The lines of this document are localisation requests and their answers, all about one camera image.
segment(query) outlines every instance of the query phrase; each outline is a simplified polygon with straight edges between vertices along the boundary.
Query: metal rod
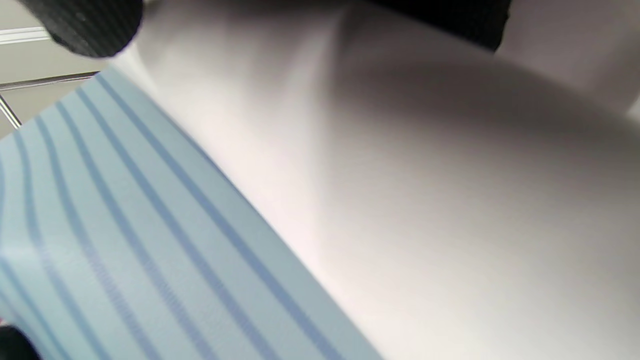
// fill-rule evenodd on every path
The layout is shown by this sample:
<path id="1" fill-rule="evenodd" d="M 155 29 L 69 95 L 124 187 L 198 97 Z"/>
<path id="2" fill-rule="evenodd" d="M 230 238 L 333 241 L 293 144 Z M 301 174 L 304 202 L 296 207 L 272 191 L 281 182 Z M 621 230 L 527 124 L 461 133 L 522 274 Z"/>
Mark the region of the metal rod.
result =
<path id="1" fill-rule="evenodd" d="M 5 115 L 7 120 L 9 120 L 9 122 L 15 129 L 19 129 L 20 126 L 22 126 L 20 119 L 18 119 L 18 117 L 15 116 L 15 113 L 13 112 L 13 110 L 11 110 L 11 106 L 7 104 L 6 100 L 4 99 L 4 97 L 2 97 L 2 95 L 0 95 L 0 111 Z"/>
<path id="2" fill-rule="evenodd" d="M 82 80 L 90 79 L 96 74 L 97 72 L 83 72 L 80 74 L 53 76 L 51 78 L 16 81 L 14 83 L 4 83 L 4 84 L 0 84 L 0 92 L 35 88 L 38 86 L 54 85 L 54 84 L 60 84 L 60 83 L 69 83 L 72 81 L 82 81 Z M 6 100 L 1 94 L 0 94 L 0 111 L 2 112 L 2 114 L 4 114 L 4 116 L 7 118 L 7 120 L 9 120 L 9 122 L 15 129 L 18 129 L 20 128 L 20 126 L 22 126 L 22 122 L 20 121 L 20 119 L 18 119 L 18 116 L 15 115 L 15 113 L 11 109 L 11 106 L 9 106 L 9 104 L 6 102 Z"/>
<path id="3" fill-rule="evenodd" d="M 92 78 L 96 74 L 97 72 L 83 72 L 80 74 L 54 76 L 52 78 L 42 78 L 42 79 L 34 79 L 34 80 L 26 80 L 26 81 L 16 81 L 14 83 L 4 83 L 4 84 L 0 84 L 0 92 L 34 88 L 38 86 L 53 85 L 53 84 L 60 84 L 60 83 L 68 83 L 71 81 L 87 80 Z"/>

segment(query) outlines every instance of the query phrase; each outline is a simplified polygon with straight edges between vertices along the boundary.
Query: white sheet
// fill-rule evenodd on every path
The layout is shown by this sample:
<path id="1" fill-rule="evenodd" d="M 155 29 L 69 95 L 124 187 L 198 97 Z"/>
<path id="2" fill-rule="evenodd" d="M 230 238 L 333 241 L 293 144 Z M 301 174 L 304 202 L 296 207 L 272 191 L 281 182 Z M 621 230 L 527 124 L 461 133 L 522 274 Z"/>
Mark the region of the white sheet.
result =
<path id="1" fill-rule="evenodd" d="M 627 120 L 360 3 L 157 5 L 116 64 L 383 357 L 640 357 Z"/>

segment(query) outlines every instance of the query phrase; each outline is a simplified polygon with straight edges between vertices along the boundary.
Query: black object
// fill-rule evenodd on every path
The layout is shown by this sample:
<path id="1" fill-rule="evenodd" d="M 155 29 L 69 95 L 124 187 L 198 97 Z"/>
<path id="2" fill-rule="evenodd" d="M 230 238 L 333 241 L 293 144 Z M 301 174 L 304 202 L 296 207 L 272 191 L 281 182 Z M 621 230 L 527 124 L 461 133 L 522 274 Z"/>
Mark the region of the black object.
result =
<path id="1" fill-rule="evenodd" d="M 19 0 L 51 37 L 76 54 L 114 56 L 142 21 L 142 0 Z"/>
<path id="2" fill-rule="evenodd" d="M 511 0 L 371 0 L 495 51 Z"/>
<path id="3" fill-rule="evenodd" d="M 0 327 L 0 360 L 40 360 L 31 343 L 18 329 Z"/>
<path id="4" fill-rule="evenodd" d="M 74 53 L 105 58 L 135 36 L 142 0 L 19 0 L 53 39 Z M 511 0 L 370 0 L 495 51 Z"/>

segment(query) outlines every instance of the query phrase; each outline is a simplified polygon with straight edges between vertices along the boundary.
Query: blue striped fabric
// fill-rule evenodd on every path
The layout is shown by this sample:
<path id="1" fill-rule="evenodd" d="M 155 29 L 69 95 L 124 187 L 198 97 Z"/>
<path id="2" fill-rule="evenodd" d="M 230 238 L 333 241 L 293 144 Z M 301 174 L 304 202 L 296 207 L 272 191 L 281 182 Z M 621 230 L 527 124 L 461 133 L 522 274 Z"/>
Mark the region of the blue striped fabric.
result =
<path id="1" fill-rule="evenodd" d="M 113 69 L 0 142 L 0 315 L 46 359 L 380 359 Z"/>

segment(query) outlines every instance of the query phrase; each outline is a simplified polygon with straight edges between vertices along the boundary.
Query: blue stripe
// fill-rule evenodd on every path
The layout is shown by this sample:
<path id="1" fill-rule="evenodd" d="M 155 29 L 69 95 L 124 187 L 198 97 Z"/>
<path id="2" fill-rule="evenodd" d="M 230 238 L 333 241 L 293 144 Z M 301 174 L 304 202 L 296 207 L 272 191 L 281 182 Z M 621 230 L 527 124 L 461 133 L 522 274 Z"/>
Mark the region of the blue stripe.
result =
<path id="1" fill-rule="evenodd" d="M 38 257 L 40 258 L 42 268 L 47 273 L 47 276 L 49 276 L 49 280 L 56 290 L 56 293 L 58 293 L 60 300 L 62 300 L 62 303 L 65 305 L 67 311 L 80 328 L 84 338 L 93 348 L 95 354 L 102 360 L 111 359 L 104 346 L 93 332 L 93 329 L 87 322 L 84 314 L 82 314 L 82 311 L 71 295 L 67 285 L 56 270 L 53 260 L 49 256 L 49 252 L 47 251 L 46 244 L 42 239 L 40 226 L 38 225 L 38 220 L 36 218 L 35 201 L 33 198 L 33 180 L 31 178 L 31 162 L 29 160 L 27 148 L 22 140 L 22 134 L 19 131 L 15 134 L 15 143 L 18 145 L 18 152 L 20 153 L 20 158 L 22 160 L 22 173 L 24 174 L 24 201 L 27 228 L 31 242 L 33 243 Z"/>
<path id="2" fill-rule="evenodd" d="M 82 89 L 78 89 L 78 94 L 84 95 Z M 120 206 L 111 193 L 111 190 L 105 183 L 102 174 L 100 174 L 100 170 L 98 170 L 93 158 L 91 157 L 89 149 L 87 148 L 82 136 L 80 135 L 76 124 L 73 122 L 71 116 L 69 115 L 69 112 L 61 102 L 56 104 L 56 107 L 60 112 L 60 115 L 62 115 L 63 120 L 67 124 L 72 137 L 74 138 L 74 141 L 79 149 L 79 153 L 82 156 L 87 171 L 89 171 L 89 175 L 95 183 L 95 186 L 98 189 L 102 200 L 109 209 L 109 212 L 111 213 L 111 216 L 116 222 L 123 237 L 127 240 L 127 243 L 133 250 L 138 263 L 143 267 L 145 273 L 147 274 L 147 277 L 152 281 L 154 287 L 160 294 L 164 304 L 171 311 L 171 314 L 176 319 L 180 327 L 182 327 L 182 330 L 187 334 L 200 356 L 202 356 L 202 358 L 206 360 L 217 360 L 218 356 L 213 352 L 213 349 L 211 349 L 208 342 L 204 340 L 204 337 L 187 314 L 184 305 L 182 305 L 182 302 L 169 287 L 169 284 L 166 282 L 164 276 L 160 272 L 158 265 L 151 258 L 142 241 L 140 240 L 140 237 L 134 231 L 133 226 L 129 223 L 122 209 L 120 209 Z"/>
<path id="3" fill-rule="evenodd" d="M 2 162 L 2 157 L 0 157 L 0 179 L 2 179 L 2 182 L 3 182 L 2 187 L 0 187 L 3 189 L 3 194 L 2 194 L 3 196 L 0 197 L 0 209 L 2 209 L 4 206 L 4 204 L 2 203 L 4 202 L 4 166 Z M 51 342 L 53 343 L 53 346 L 56 348 L 56 351 L 60 353 L 60 356 L 62 356 L 64 360 L 71 360 L 71 357 L 69 356 L 67 351 L 62 347 L 60 341 L 51 330 L 51 326 L 49 325 L 49 323 L 47 322 L 47 320 L 45 320 L 44 316 L 42 316 L 42 313 L 40 312 L 40 310 L 35 306 L 33 299 L 29 296 L 29 294 L 24 289 L 24 287 L 22 287 L 22 283 L 20 282 L 20 280 L 18 280 L 18 277 L 13 272 L 13 269 L 9 265 L 9 262 L 4 258 L 1 241 L 0 241 L 0 268 L 2 268 L 2 271 L 6 275 L 7 279 L 9 279 L 9 281 L 11 282 L 13 287 L 16 289 L 16 291 L 18 292 L 18 294 L 20 295 L 24 303 L 27 305 L 29 310 L 31 310 L 31 312 L 35 315 L 36 319 L 44 329 L 44 332 L 47 334 L 49 339 L 51 339 Z"/>
<path id="4" fill-rule="evenodd" d="M 128 152 L 122 146 L 116 134 L 114 134 L 113 130 L 104 120 L 102 114 L 100 114 L 100 111 L 95 107 L 95 105 L 86 96 L 82 89 L 79 89 L 77 93 L 86 107 L 93 113 L 93 116 L 97 119 L 98 125 L 102 128 L 102 131 L 111 142 L 113 148 L 120 156 L 120 159 L 122 159 L 125 166 L 129 169 L 129 172 L 135 178 L 138 186 L 145 193 L 145 195 L 147 196 L 153 207 L 156 209 L 160 217 L 162 217 L 166 225 L 169 227 L 169 230 L 172 232 L 191 262 L 202 274 L 202 277 L 207 282 L 207 285 L 209 285 L 210 289 L 216 294 L 216 296 L 218 296 L 222 304 L 225 306 L 225 309 L 227 309 L 229 314 L 231 314 L 234 321 L 236 322 L 236 324 L 238 324 L 244 335 L 249 339 L 249 341 L 251 341 L 252 345 L 262 356 L 262 358 L 267 360 L 279 360 L 280 357 L 278 356 L 278 354 L 276 354 L 276 352 L 271 348 L 269 343 L 264 339 L 264 336 L 252 323 L 249 316 L 246 315 L 241 306 L 236 302 L 231 293 L 227 290 L 227 287 L 220 279 L 220 277 L 218 277 L 216 272 L 209 266 L 205 258 L 200 255 L 200 251 L 195 247 L 195 245 L 193 245 L 193 243 L 189 239 L 189 236 L 180 226 L 173 214 L 171 214 L 171 211 L 168 209 L 166 204 L 160 199 L 160 196 L 158 196 L 157 192 L 153 189 L 140 168 L 129 156 Z"/>
<path id="5" fill-rule="evenodd" d="M 291 297 L 287 290 L 278 282 L 273 274 L 267 269 L 262 261 L 253 253 L 251 248 L 246 244 L 242 237 L 237 233 L 233 226 L 225 219 L 217 207 L 206 197 L 203 191 L 189 177 L 186 171 L 173 158 L 173 156 L 164 148 L 162 143 L 153 135 L 149 128 L 144 125 L 129 105 L 113 90 L 111 85 L 102 78 L 100 74 L 96 76 L 98 82 L 104 87 L 106 92 L 115 100 L 115 102 L 127 114 L 131 122 L 138 128 L 138 131 L 147 139 L 149 144 L 160 155 L 164 162 L 171 168 L 173 173 L 180 179 L 182 184 L 189 190 L 191 195 L 198 201 L 200 206 L 207 212 L 211 220 L 213 220 L 220 230 L 225 234 L 229 242 L 236 248 L 238 253 L 243 257 L 251 269 L 260 277 L 262 282 L 269 288 L 273 296 L 278 299 L 280 304 L 286 309 L 298 327 L 313 342 L 318 351 L 329 360 L 344 360 L 343 356 L 333 347 L 324 334 L 316 327 L 307 314 L 300 308 L 296 301 Z"/>
<path id="6" fill-rule="evenodd" d="M 109 273 L 109 270 L 106 268 L 104 262 L 102 261 L 102 258 L 98 254 L 98 251 L 93 245 L 93 242 L 91 241 L 89 234 L 87 233 L 86 228 L 84 227 L 84 224 L 82 223 L 82 220 L 78 215 L 76 207 L 74 206 L 69 194 L 69 189 L 67 187 L 67 183 L 60 166 L 58 152 L 55 145 L 53 144 L 53 140 L 51 138 L 51 135 L 49 134 L 47 126 L 39 116 L 35 119 L 35 122 L 47 146 L 47 152 L 49 153 L 49 162 L 51 163 L 51 169 L 53 171 L 53 178 L 56 181 L 58 195 L 60 196 L 60 201 L 64 207 L 67 220 L 74 232 L 74 235 L 76 236 L 76 239 L 81 245 L 84 256 L 87 258 L 87 261 L 91 265 L 93 273 L 95 274 L 96 278 L 98 278 L 100 285 L 102 285 L 102 288 L 106 292 L 107 298 L 111 302 L 111 305 L 117 310 L 118 315 L 120 315 L 120 319 L 124 322 L 124 324 L 126 324 L 129 333 L 138 342 L 140 349 L 144 351 L 147 359 L 162 359 L 162 357 L 156 350 L 156 347 L 151 343 L 151 341 L 147 337 L 147 334 L 145 334 L 145 331 L 142 329 L 142 326 L 138 322 L 136 314 L 131 310 L 131 307 L 122 296 L 120 289 L 118 289 L 116 282 L 113 280 L 111 274 Z"/>
<path id="7" fill-rule="evenodd" d="M 4 192 L 5 192 L 5 189 L 4 189 L 4 170 L 3 170 L 2 163 L 0 161 L 0 233 L 1 233 L 2 228 L 3 228 L 2 227 L 2 220 L 3 220 L 3 215 L 4 215 Z M 45 350 L 44 346 L 42 346 L 42 343 L 36 338 L 36 333 L 31 330 L 31 327 L 29 326 L 29 324 L 26 321 L 24 321 L 24 319 L 20 316 L 20 314 L 18 314 L 18 312 L 15 310 L 15 307 L 9 301 L 9 298 L 2 291 L 2 288 L 0 288 L 0 300 L 2 300 L 4 302 L 4 304 L 6 305 L 7 310 L 11 313 L 11 316 L 15 320 L 15 325 L 17 325 L 19 328 L 22 328 L 26 332 L 28 332 L 30 334 L 30 336 L 33 338 L 33 342 L 40 344 L 40 346 L 39 346 L 40 349 L 39 350 L 40 351 L 44 351 Z"/>

